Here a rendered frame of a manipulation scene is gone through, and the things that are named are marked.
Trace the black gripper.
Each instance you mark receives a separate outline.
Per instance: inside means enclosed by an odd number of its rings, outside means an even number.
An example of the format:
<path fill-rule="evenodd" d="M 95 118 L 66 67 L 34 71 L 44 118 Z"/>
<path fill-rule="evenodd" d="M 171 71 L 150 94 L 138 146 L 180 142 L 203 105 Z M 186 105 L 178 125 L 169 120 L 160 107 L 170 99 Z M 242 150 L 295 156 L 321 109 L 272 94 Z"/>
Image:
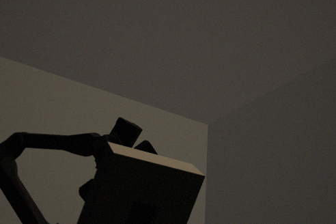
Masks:
<path fill-rule="evenodd" d="M 153 154 L 157 154 L 155 149 L 152 147 L 151 143 L 149 141 L 146 141 L 146 140 L 142 141 L 139 145 L 134 147 L 134 149 L 141 150 L 141 151 L 144 151 L 144 152 L 153 153 Z M 93 182 L 93 178 L 91 180 L 89 180 L 88 182 L 86 182 L 83 186 L 79 187 L 79 196 L 84 201 L 86 201 L 86 199 L 87 199 L 88 192 L 90 190 L 92 182 Z"/>

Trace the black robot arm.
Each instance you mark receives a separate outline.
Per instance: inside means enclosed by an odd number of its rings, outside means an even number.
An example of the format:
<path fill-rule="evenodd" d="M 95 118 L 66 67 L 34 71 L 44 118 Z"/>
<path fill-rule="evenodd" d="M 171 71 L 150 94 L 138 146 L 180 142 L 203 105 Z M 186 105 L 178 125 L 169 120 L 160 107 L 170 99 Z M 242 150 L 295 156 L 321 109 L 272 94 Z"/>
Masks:
<path fill-rule="evenodd" d="M 16 159 L 25 148 L 65 150 L 81 156 L 93 155 L 98 168 L 107 142 L 132 148 L 142 132 L 138 125 L 119 117 L 110 134 L 50 135 L 15 132 L 0 143 L 0 189 L 22 224 L 50 224 L 40 212 L 18 176 Z"/>

